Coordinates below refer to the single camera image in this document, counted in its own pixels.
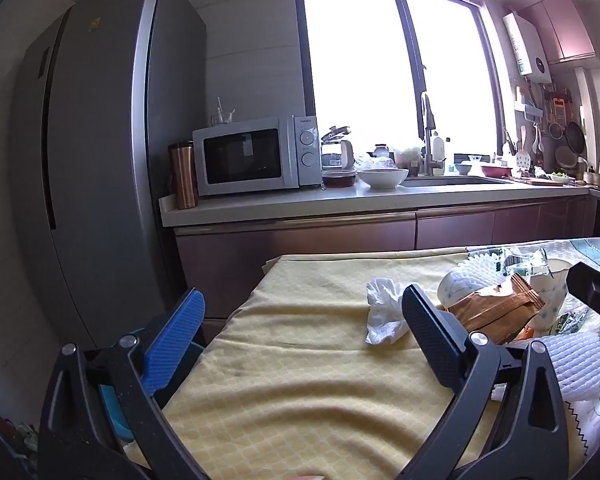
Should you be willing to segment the brown snack wrapper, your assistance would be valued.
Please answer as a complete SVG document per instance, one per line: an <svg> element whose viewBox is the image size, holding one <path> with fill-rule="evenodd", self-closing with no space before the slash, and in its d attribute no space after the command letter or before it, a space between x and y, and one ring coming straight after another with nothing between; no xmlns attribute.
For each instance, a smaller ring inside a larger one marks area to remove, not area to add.
<svg viewBox="0 0 600 480"><path fill-rule="evenodd" d="M468 333L481 332L496 344L513 341L544 307L541 296L519 274L475 290L448 307Z"/></svg>

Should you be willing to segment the white microwave oven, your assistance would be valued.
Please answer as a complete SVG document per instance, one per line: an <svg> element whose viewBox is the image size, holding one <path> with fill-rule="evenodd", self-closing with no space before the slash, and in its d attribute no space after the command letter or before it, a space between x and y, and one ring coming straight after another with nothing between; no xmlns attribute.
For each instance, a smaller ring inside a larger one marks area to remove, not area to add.
<svg viewBox="0 0 600 480"><path fill-rule="evenodd" d="M193 132L201 196L295 190L322 183L313 116L276 116Z"/></svg>

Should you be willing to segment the white ceramic bowl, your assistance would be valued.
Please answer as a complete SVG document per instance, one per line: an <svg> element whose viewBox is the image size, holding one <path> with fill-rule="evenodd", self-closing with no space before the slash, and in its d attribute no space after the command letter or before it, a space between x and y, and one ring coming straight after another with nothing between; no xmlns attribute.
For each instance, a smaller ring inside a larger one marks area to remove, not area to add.
<svg viewBox="0 0 600 480"><path fill-rule="evenodd" d="M375 190L394 190L408 176L408 171L399 168L358 170L358 178Z"/></svg>

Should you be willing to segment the window frame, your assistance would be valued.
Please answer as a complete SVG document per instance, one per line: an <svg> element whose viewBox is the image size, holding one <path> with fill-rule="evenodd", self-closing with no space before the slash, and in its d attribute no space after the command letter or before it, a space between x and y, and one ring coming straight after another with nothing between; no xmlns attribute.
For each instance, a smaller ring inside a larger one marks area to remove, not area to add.
<svg viewBox="0 0 600 480"><path fill-rule="evenodd" d="M503 151L501 78L484 0L296 0L306 112L355 151L422 143L425 114L453 154Z"/></svg>

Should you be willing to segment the white foam fruit net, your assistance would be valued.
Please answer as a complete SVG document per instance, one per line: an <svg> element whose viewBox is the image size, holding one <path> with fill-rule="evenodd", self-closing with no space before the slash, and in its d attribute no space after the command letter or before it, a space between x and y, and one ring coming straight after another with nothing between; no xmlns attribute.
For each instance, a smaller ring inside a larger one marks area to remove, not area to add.
<svg viewBox="0 0 600 480"><path fill-rule="evenodd" d="M530 346L542 344L554 367L562 400L578 402L600 394L600 336L594 333L535 338Z"/></svg>

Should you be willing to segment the yellow patterned tablecloth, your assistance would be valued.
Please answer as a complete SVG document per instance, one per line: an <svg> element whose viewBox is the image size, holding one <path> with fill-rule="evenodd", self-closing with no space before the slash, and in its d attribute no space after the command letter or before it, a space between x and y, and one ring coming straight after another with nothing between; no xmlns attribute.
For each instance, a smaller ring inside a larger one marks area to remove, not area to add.
<svg viewBox="0 0 600 480"><path fill-rule="evenodd" d="M227 321L166 404L166 420L215 479L392 479L452 393L411 335L365 340L366 285L436 296L464 248L286 255Z"/></svg>

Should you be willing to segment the kitchen faucet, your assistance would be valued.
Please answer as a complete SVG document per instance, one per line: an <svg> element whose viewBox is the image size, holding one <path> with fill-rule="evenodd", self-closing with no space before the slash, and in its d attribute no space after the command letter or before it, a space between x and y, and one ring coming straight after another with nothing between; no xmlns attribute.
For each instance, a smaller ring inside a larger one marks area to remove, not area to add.
<svg viewBox="0 0 600 480"><path fill-rule="evenodd" d="M434 129L436 128L436 121L434 120L434 113L432 112L431 103L427 91L423 91L420 94L420 108L422 109L422 130L424 130L425 143L425 174L428 174L428 176L432 176L432 170L434 169L434 159L432 158L431 151L431 135Z"/></svg>

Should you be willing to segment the grey refrigerator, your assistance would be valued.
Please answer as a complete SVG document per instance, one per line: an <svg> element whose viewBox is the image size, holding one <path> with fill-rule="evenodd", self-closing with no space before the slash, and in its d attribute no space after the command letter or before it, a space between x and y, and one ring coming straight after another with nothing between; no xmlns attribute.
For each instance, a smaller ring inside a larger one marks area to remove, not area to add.
<svg viewBox="0 0 600 480"><path fill-rule="evenodd" d="M206 50L188 0L80 0L27 48L9 192L32 288L63 342L109 346L184 292L159 202L170 146L206 122Z"/></svg>

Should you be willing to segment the white tissue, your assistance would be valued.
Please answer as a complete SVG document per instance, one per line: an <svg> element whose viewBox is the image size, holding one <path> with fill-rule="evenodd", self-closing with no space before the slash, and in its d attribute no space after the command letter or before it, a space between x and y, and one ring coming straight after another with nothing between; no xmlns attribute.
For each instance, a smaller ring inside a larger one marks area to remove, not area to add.
<svg viewBox="0 0 600 480"><path fill-rule="evenodd" d="M366 344L395 344L410 331L402 312L404 289L391 278L373 278L366 284Z"/></svg>

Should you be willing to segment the copper thermos mug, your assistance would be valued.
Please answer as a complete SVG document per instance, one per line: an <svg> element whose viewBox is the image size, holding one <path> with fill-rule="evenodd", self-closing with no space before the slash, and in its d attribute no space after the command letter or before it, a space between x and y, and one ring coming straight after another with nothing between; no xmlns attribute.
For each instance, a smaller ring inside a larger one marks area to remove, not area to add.
<svg viewBox="0 0 600 480"><path fill-rule="evenodd" d="M178 142L169 146L169 156L178 209L197 206L194 142Z"/></svg>

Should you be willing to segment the brown lower cabinets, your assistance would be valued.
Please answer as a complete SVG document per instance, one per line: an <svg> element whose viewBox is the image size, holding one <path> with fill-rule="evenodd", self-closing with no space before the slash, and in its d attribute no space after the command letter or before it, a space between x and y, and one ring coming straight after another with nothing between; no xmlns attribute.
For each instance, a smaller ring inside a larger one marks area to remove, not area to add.
<svg viewBox="0 0 600 480"><path fill-rule="evenodd" d="M239 222L175 231L187 283L207 315L224 320L283 255L405 252L415 249L562 240L593 232L595 206L581 195L407 212Z"/></svg>

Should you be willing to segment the paper cup with blue dots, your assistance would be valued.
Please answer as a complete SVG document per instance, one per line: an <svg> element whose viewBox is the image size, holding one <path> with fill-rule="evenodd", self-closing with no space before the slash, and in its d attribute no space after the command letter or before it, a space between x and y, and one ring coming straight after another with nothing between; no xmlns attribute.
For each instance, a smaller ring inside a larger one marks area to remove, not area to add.
<svg viewBox="0 0 600 480"><path fill-rule="evenodd" d="M483 276L464 270L451 271L442 278L437 290L440 304L444 308L457 304L471 292L489 285Z"/></svg>

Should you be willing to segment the white water heater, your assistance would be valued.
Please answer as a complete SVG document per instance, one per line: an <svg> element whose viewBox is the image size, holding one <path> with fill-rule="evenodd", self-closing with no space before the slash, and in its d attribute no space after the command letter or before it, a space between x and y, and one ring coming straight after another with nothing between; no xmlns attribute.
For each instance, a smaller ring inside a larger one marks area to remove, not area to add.
<svg viewBox="0 0 600 480"><path fill-rule="evenodd" d="M513 47L518 73L535 84L550 84L552 76L534 25L516 12L506 14L503 22Z"/></svg>

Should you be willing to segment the pink upper cabinet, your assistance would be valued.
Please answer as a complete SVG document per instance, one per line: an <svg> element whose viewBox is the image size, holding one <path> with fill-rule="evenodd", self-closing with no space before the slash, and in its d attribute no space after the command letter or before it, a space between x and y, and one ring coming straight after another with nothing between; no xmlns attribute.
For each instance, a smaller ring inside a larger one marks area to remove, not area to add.
<svg viewBox="0 0 600 480"><path fill-rule="evenodd" d="M541 0L518 14L536 28L553 73L600 68L600 58L573 0Z"/></svg>

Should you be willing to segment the blue trash bin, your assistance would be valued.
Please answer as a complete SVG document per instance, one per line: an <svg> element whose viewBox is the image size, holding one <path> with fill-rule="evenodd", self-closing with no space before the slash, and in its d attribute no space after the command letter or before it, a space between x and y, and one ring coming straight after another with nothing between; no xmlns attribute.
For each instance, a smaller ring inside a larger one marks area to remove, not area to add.
<svg viewBox="0 0 600 480"><path fill-rule="evenodd" d="M99 386L100 395L105 403L106 412L111 422L114 433L124 443L134 441L134 436L123 414L114 388L107 385Z"/></svg>

